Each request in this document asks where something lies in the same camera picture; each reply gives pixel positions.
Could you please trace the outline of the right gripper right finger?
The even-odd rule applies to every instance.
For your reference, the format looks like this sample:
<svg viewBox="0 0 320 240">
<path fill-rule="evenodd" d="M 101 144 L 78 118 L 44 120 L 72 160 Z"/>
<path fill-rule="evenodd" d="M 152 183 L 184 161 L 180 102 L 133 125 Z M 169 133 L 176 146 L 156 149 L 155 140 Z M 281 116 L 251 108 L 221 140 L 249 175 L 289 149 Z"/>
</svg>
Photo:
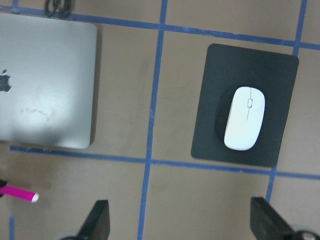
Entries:
<svg viewBox="0 0 320 240">
<path fill-rule="evenodd" d="M 290 240 L 294 233 L 263 197 L 250 199 L 250 229 L 256 240 Z"/>
</svg>

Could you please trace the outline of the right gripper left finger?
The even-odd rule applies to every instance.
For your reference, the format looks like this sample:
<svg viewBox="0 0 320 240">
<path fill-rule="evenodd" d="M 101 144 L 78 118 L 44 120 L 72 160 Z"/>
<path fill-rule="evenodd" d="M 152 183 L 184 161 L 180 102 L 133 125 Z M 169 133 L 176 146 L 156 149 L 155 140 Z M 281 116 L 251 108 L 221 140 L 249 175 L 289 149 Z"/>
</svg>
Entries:
<svg viewBox="0 0 320 240">
<path fill-rule="evenodd" d="M 77 233 L 78 240 L 107 240 L 110 235 L 108 200 L 97 200 Z"/>
</svg>

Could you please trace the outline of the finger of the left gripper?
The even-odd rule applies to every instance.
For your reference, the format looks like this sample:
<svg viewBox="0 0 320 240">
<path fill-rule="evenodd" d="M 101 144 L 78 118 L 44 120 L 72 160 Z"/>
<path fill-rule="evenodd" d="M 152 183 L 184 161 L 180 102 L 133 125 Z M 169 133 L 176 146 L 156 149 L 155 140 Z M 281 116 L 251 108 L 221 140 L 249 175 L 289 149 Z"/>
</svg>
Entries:
<svg viewBox="0 0 320 240">
<path fill-rule="evenodd" d="M 5 187 L 6 185 L 7 185 L 7 181 L 0 179 L 0 189 Z"/>
</svg>

